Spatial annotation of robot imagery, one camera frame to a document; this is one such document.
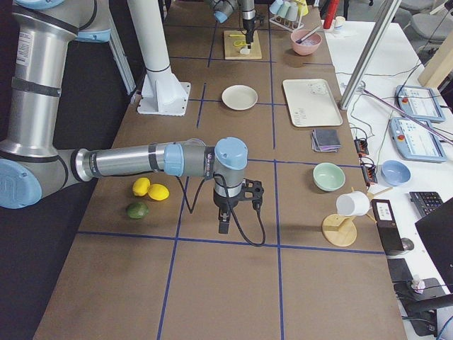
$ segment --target table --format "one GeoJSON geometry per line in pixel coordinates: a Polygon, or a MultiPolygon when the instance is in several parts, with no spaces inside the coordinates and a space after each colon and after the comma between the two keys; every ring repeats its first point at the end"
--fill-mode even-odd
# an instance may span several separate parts
{"type": "MultiPolygon", "coordinates": [[[[267,6],[257,9],[266,14],[267,6]]],[[[319,13],[310,7],[307,28],[319,13]]],[[[291,125],[284,79],[326,79],[338,101],[340,89],[324,40],[315,54],[300,57],[286,30],[259,29],[263,59],[223,58],[222,31],[204,4],[175,2],[165,24],[171,66],[192,90],[183,117],[145,116],[137,102],[127,110],[113,147],[196,137],[214,145],[241,138],[249,149],[246,177],[263,182],[265,246],[247,245],[234,225],[217,233],[211,183],[203,186],[195,212],[183,204],[176,180],[151,174],[170,198],[147,201],[150,214],[129,220],[127,204],[136,177],[103,178],[59,277],[38,339],[403,339],[404,329],[374,223],[358,217],[357,241],[329,244],[321,222],[350,188],[365,190],[350,130],[337,127],[337,154],[311,150],[311,128],[291,125]],[[220,101],[222,91],[245,84],[258,103],[236,112],[220,101]],[[334,162],[346,184],[334,193],[318,189],[313,168],[334,162]]],[[[193,197],[196,178],[188,182],[193,197]]],[[[260,230],[251,206],[236,209],[254,241],[260,230]]]]}
{"type": "MultiPolygon", "coordinates": [[[[331,31],[326,34],[329,48],[331,49],[333,64],[336,67],[338,83],[341,91],[344,91],[344,86],[350,78],[361,51],[365,46],[369,34],[372,31],[374,23],[350,22],[348,21],[344,30],[331,31]]],[[[367,90],[376,94],[380,98],[388,98],[392,101],[395,94],[395,88],[404,83],[409,72],[398,74],[396,76],[385,76],[397,74],[401,71],[411,70],[419,63],[417,54],[413,51],[406,36],[400,26],[392,23],[381,44],[377,48],[376,54],[369,64],[363,80],[366,83],[367,90]]],[[[419,66],[410,79],[407,85],[420,86],[417,78],[423,71],[423,66],[419,66]]],[[[439,97],[441,105],[445,104],[442,97],[439,97]]],[[[444,130],[453,131],[453,116],[451,112],[445,108],[444,114],[446,121],[436,125],[444,130]]],[[[453,148],[447,144],[443,144],[448,160],[442,164],[432,164],[421,161],[406,161],[402,160],[401,156],[393,146],[389,134],[386,132],[387,120],[390,110],[385,106],[381,106],[374,99],[357,95],[348,108],[348,120],[354,126],[358,126],[365,130],[370,135],[370,126],[376,137],[368,139],[368,148],[370,156],[379,164],[384,163],[389,159],[397,159],[403,162],[411,170],[411,180],[402,186],[395,187],[393,190],[379,196],[382,199],[391,201],[396,223],[401,237],[411,239],[415,244],[413,251],[404,254],[403,256],[390,256],[391,258],[403,257],[413,276],[422,279],[436,278],[443,284],[437,269],[428,256],[420,237],[415,228],[415,222],[419,216],[415,210],[415,206],[409,200],[409,191],[437,191],[444,201],[453,196],[453,185],[448,179],[451,178],[453,170],[453,148]]],[[[379,175],[378,169],[378,184],[370,188],[371,192],[378,192],[388,187],[385,181],[379,175]]],[[[419,339],[412,329],[409,322],[405,322],[406,333],[409,339],[419,339]]],[[[427,336],[427,339],[434,339],[432,336],[427,336]]]]}

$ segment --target wooden board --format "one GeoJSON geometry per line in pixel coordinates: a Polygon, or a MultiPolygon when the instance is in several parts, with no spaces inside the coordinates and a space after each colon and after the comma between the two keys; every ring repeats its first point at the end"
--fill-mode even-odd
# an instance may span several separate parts
{"type": "Polygon", "coordinates": [[[234,46],[234,42],[237,40],[244,40],[246,36],[242,34],[239,30],[226,30],[224,31],[224,49],[225,49],[225,59],[226,60],[253,60],[253,59],[261,59],[261,46],[260,40],[258,38],[258,34],[255,31],[253,34],[253,42],[250,54],[242,55],[239,51],[243,46],[236,47],[234,46]]]}

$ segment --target yellow lemon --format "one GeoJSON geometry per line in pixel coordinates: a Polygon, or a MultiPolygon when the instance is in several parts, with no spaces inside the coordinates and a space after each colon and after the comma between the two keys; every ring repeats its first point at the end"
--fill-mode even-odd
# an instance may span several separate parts
{"type": "Polygon", "coordinates": [[[152,184],[148,189],[148,195],[153,200],[165,200],[170,196],[170,191],[162,184],[152,184]]]}
{"type": "Polygon", "coordinates": [[[134,182],[132,192],[135,196],[145,196],[148,192],[151,182],[146,177],[140,177],[134,182]]]}

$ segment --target pink bowl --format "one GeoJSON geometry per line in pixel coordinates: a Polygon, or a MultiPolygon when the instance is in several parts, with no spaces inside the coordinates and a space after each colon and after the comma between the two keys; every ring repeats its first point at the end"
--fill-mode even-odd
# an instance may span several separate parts
{"type": "Polygon", "coordinates": [[[323,41],[323,38],[318,33],[314,33],[310,38],[298,44],[296,41],[304,37],[308,32],[310,32],[310,30],[295,30],[291,33],[292,49],[298,55],[310,55],[318,49],[319,45],[323,41]]]}

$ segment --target stack of coasters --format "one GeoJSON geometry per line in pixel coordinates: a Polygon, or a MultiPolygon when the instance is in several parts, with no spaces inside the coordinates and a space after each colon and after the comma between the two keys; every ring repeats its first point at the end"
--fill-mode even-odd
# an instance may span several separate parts
{"type": "Polygon", "coordinates": [[[314,129],[311,133],[311,148],[316,152],[337,152],[341,148],[337,130],[314,129]]]}

